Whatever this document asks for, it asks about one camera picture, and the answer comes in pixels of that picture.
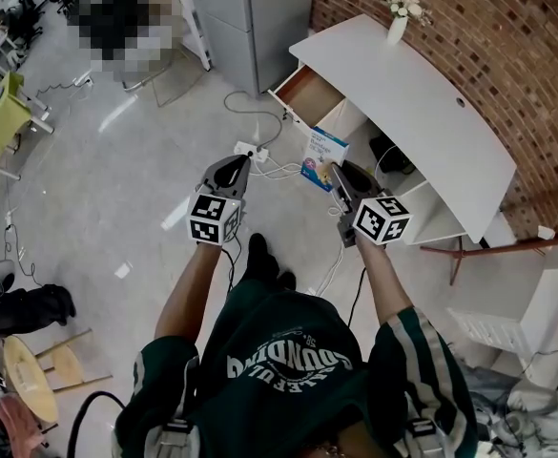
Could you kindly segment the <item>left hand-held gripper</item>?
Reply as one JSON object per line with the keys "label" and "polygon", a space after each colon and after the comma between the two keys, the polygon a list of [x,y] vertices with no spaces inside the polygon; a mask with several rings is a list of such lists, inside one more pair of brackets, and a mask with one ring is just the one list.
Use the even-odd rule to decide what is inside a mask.
{"label": "left hand-held gripper", "polygon": [[188,204],[189,239],[222,246],[238,230],[252,155],[227,156],[204,172]]}

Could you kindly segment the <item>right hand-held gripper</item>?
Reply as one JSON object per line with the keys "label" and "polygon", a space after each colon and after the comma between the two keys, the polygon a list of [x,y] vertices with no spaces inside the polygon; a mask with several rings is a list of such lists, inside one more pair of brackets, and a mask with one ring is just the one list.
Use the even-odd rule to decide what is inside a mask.
{"label": "right hand-held gripper", "polygon": [[373,176],[348,160],[332,162],[329,175],[341,207],[338,230],[345,248],[355,245],[357,234],[377,246],[403,236],[412,214]]}

